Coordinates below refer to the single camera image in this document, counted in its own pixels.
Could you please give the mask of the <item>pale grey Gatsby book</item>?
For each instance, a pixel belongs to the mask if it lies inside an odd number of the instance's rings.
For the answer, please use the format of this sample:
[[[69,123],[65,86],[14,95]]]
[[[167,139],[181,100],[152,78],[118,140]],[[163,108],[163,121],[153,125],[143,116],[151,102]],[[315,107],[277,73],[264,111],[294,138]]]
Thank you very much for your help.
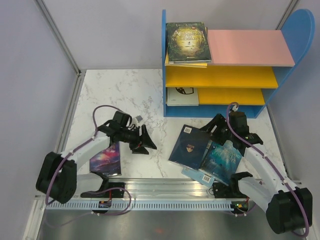
[[[166,104],[170,107],[198,106],[198,90],[194,87],[168,87]]]

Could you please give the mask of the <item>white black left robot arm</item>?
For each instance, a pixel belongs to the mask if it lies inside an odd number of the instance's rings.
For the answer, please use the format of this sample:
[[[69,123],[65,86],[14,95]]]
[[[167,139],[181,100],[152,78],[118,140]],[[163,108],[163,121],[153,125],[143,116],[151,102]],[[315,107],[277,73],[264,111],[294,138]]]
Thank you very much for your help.
[[[35,187],[45,194],[46,205],[54,201],[67,203],[76,192],[78,170],[110,144],[127,143],[133,154],[142,155],[148,155],[148,149],[157,149],[144,124],[130,128],[132,117],[127,113],[116,111],[112,119],[100,126],[92,117],[93,136],[74,149],[51,151],[45,156]]]

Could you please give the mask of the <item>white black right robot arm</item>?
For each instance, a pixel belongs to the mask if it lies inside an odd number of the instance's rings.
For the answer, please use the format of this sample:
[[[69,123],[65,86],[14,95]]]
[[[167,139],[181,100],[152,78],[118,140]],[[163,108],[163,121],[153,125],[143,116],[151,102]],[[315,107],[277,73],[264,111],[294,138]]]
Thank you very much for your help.
[[[262,139],[251,133],[244,112],[217,114],[201,131],[210,135],[210,148],[201,170],[228,186],[229,193],[244,195],[264,212],[276,234],[312,226],[313,196],[300,188],[269,159]]]

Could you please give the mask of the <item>teal underwater book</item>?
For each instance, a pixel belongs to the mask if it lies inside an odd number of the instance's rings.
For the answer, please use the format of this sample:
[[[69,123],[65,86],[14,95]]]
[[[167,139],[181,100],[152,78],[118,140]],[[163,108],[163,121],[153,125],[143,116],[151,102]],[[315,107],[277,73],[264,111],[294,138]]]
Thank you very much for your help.
[[[229,186],[231,175],[236,173],[242,157],[230,140],[226,140],[223,145],[212,142],[200,170]]]

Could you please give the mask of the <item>dark navy blue book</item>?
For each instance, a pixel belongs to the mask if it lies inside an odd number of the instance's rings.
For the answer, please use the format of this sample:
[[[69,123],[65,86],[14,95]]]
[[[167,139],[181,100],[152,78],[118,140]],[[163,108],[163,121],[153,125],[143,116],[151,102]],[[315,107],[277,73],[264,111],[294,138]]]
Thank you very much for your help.
[[[168,160],[197,171],[209,142],[209,133],[184,124]]]

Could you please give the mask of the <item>purple galaxy Crusoe book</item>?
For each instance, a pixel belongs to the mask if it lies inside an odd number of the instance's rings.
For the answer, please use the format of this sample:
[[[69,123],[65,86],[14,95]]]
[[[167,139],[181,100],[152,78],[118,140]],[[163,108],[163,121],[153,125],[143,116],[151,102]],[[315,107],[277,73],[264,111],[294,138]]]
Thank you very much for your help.
[[[120,176],[122,174],[120,144],[118,142],[112,144],[94,155],[89,160],[89,171],[106,177]]]

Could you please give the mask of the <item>blue pink yellow bookshelf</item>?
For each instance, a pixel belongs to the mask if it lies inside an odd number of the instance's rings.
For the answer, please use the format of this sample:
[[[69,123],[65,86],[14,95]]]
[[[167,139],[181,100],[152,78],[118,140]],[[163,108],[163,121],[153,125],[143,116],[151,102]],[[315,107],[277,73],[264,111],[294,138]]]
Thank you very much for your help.
[[[308,53],[315,28],[313,13],[299,9],[280,30],[209,30],[207,67],[162,65],[163,115],[211,118],[238,102],[256,118]],[[198,105],[170,106],[174,88],[197,89]]]

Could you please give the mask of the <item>light blue barcode book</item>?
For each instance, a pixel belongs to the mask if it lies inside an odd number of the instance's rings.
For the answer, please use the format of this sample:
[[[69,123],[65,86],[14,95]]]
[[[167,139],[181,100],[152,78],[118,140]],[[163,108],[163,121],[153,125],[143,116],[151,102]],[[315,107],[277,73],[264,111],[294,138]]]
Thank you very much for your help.
[[[199,170],[194,170],[188,167],[182,169],[181,173],[191,178],[192,180],[204,185],[205,187],[211,188],[215,178],[213,176],[207,175]]]

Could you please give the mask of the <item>aluminium mounting rail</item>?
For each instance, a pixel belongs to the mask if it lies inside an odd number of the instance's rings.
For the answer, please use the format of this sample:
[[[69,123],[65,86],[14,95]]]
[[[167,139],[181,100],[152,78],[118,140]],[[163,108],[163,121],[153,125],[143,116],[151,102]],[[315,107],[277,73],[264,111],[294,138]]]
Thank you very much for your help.
[[[110,183],[124,183],[134,200],[213,200],[213,191],[186,178],[112,178]]]

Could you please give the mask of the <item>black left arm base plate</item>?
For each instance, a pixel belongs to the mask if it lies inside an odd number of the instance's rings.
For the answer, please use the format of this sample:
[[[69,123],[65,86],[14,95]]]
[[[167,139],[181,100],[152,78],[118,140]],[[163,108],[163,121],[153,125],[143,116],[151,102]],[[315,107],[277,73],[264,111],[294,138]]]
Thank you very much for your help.
[[[107,190],[110,188],[125,188],[125,183],[124,182],[107,182],[103,183],[100,189],[98,190],[99,192],[103,190]],[[120,189],[114,189],[108,192],[104,192],[98,195],[99,198],[107,198],[107,200],[111,199],[119,199],[124,197],[125,192]]]

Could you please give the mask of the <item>aluminium right frame post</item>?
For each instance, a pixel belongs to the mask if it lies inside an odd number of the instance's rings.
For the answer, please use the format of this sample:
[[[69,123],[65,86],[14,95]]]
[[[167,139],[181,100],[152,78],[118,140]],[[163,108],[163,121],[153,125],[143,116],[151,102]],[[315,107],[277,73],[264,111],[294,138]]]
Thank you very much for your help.
[[[284,13],[282,14],[282,17],[280,18],[278,24],[276,25],[276,30],[280,30],[283,25],[285,24],[287,18],[290,16],[290,14],[295,10],[297,4],[300,2],[300,0],[290,0],[288,6],[284,10]]]

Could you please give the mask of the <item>aluminium frame post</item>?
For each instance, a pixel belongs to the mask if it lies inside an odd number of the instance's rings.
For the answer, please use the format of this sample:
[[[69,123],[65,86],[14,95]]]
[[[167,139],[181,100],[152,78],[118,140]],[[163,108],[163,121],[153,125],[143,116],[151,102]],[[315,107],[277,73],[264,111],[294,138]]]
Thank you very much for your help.
[[[41,12],[42,16],[44,17],[48,27],[50,28],[53,36],[57,40],[60,48],[62,49],[64,55],[66,56],[68,62],[70,63],[72,69],[76,73],[77,76],[80,76],[82,71],[79,68],[78,64],[76,63],[69,47],[67,46],[57,24],[55,23],[54,18],[52,17],[46,3],[44,0],[34,0],[34,3],[38,7],[39,11]]]
[[[276,30],[280,30],[283,25],[285,24],[287,18],[290,16],[290,14],[295,10],[297,4],[300,2],[300,0],[290,0],[288,6],[284,10],[284,13],[282,14],[282,17],[280,18],[278,24],[276,25]]]

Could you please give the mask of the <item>aluminium left frame post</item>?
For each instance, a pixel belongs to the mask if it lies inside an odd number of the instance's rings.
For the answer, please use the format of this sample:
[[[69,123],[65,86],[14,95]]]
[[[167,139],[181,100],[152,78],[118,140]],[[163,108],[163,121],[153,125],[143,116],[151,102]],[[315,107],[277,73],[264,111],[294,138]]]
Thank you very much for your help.
[[[57,40],[60,48],[62,49],[64,55],[66,56],[68,62],[70,63],[72,69],[76,73],[77,76],[80,76],[82,71],[79,68],[78,64],[76,63],[69,47],[67,46],[57,24],[55,23],[54,18],[52,17],[46,3],[44,0],[34,0],[34,3],[38,7],[39,11],[41,12],[42,16],[44,17],[48,27],[50,28],[53,36]]]

